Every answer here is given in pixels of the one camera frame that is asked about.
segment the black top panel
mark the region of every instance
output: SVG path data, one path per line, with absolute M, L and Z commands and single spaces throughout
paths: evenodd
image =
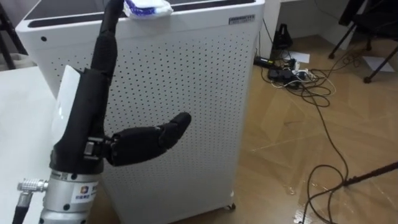
M 53 1 L 53 0 L 42 0 L 41 3 L 47 2 L 47 1 Z M 191 1 L 192 0 L 174 0 L 170 2 L 178 2 L 178 1 Z M 172 5 L 173 10 L 175 12 L 178 11 L 188 11 L 188 10 L 194 10 L 194 9 L 205 9 L 205 8 L 210 8 L 210 7 L 220 7 L 220 6 L 231 6 L 235 4 L 245 4 L 245 3 L 251 3 L 254 2 L 255 0 L 220 0 L 220 1 L 202 1 L 202 2 L 194 2 L 191 4 L 174 4 Z M 44 8 L 37 6 L 36 9 L 38 11 L 42 11 Z M 99 21 L 102 20 L 103 14 L 95 14 L 95 15 L 81 15 L 81 14 L 87 14 L 87 13 L 94 13 L 94 12 L 101 12 L 101 11 L 89 11 L 88 8 L 86 9 L 74 9 L 73 14 L 62 14 L 66 12 L 67 10 L 64 10 L 61 12 L 50 12 L 47 11 L 46 16 L 40 16 L 37 17 L 37 12 L 32 11 L 27 17 L 27 20 L 34 20 L 34 19 L 39 19 L 39 18 L 46 18 L 46 17 L 57 17 L 57 16 L 72 16 L 72 17 L 65 17 L 65 18 L 53 18 L 53 19 L 44 19 L 44 20 L 38 20 L 38 21 L 32 21 L 29 23 L 30 28 L 35 28 L 35 27 L 47 27 L 47 26 L 56 26 L 56 25 L 64 25 L 64 24 L 73 24 L 73 23 L 79 23 L 79 22 L 89 22 L 89 21 Z
M 109 0 L 41 0 L 34 10 L 27 15 L 25 20 L 103 12 L 108 1 Z M 255 0 L 169 0 L 169 3 L 171 3 L 174 11 L 185 11 L 254 1 Z

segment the black stand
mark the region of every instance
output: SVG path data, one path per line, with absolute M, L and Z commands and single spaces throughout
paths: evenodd
M 362 180 L 366 180 L 366 179 L 369 179 L 371 177 L 377 177 L 377 176 L 379 176 L 381 174 L 386 174 L 386 173 L 388 173 L 390 171 L 393 171 L 394 169 L 398 169 L 398 162 L 386 165 L 386 166 L 384 166 L 382 168 L 376 169 L 376 170 L 374 170 L 374 171 L 372 171 L 372 172 L 370 172 L 368 174 L 364 174 L 364 175 L 359 176 L 359 177 L 355 177 L 354 176 L 353 178 L 348 179 L 344 183 L 344 186 L 347 187 L 347 186 L 349 186 L 351 184 L 358 183 L 358 182 L 360 182 Z

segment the silver metal cylinder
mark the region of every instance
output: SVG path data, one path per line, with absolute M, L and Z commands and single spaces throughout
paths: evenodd
M 99 179 L 100 175 L 52 171 L 39 223 L 85 223 Z

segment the perforated panel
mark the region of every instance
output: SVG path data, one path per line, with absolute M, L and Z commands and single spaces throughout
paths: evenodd
M 256 31 L 233 26 L 118 40 L 119 56 L 106 133 L 168 122 L 192 123 L 163 156 L 106 166 L 103 180 L 124 223 L 167 223 L 231 203 Z M 94 43 L 46 52 L 60 81 L 63 67 L 87 67 Z

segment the white label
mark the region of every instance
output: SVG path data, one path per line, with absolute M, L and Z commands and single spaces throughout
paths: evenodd
M 72 194 L 72 203 L 87 203 L 94 200 L 98 182 L 75 184 Z

